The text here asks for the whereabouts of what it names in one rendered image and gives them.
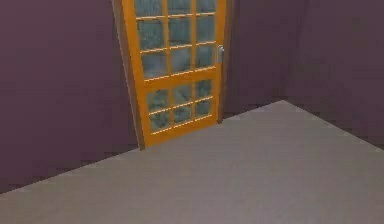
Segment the orange glass-paned room door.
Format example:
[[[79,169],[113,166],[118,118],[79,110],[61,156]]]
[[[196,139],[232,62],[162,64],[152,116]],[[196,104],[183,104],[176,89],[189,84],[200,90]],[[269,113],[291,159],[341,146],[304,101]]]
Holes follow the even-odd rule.
[[[223,118],[231,0],[111,0],[138,147]]]

